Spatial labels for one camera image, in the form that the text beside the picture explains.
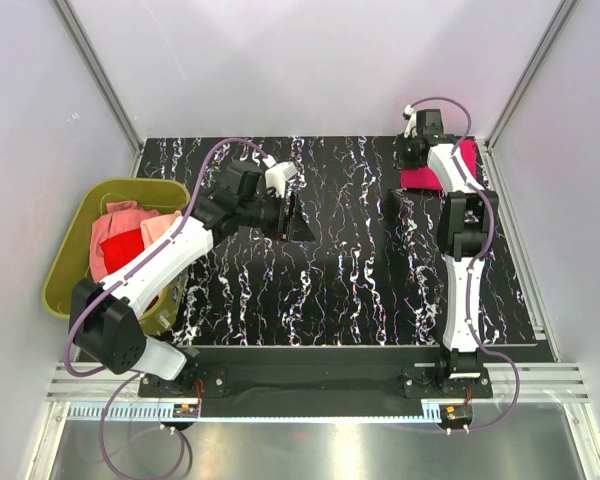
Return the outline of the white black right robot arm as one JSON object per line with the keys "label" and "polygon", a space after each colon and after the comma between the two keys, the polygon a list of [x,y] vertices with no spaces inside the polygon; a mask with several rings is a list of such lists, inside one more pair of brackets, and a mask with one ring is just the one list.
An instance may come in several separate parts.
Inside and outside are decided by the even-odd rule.
{"label": "white black right robot arm", "polygon": [[476,179],[463,158],[464,139],[445,132],[440,110],[408,105],[403,118],[406,128],[397,163],[403,172],[402,185],[427,189],[423,175],[436,178],[444,194],[436,243],[447,271],[446,323],[439,356],[432,367],[405,371],[409,382],[420,384],[406,391],[419,396],[436,392],[465,401],[487,399],[492,388],[477,334],[482,273],[493,243],[499,198]]}

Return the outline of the magenta pink t-shirt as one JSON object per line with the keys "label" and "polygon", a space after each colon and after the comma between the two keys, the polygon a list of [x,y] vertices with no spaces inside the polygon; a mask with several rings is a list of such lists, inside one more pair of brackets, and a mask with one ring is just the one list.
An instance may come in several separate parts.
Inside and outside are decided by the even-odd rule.
{"label": "magenta pink t-shirt", "polygon": [[[474,139],[464,140],[461,143],[460,155],[470,173],[477,178],[478,148]],[[412,190],[442,190],[439,180],[428,167],[417,170],[402,170],[400,173],[400,186]]]}

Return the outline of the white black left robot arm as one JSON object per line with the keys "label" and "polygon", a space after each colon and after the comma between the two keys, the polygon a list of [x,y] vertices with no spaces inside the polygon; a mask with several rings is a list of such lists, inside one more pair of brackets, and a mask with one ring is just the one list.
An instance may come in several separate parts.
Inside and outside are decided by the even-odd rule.
{"label": "white black left robot arm", "polygon": [[114,374],[149,374],[176,396],[196,382],[193,355],[144,333],[140,318],[149,304],[186,267],[206,256],[242,227],[281,242],[315,239],[289,183],[291,161],[265,166],[236,161],[219,184],[191,201],[186,212],[129,264],[95,283],[75,285],[68,340]]}

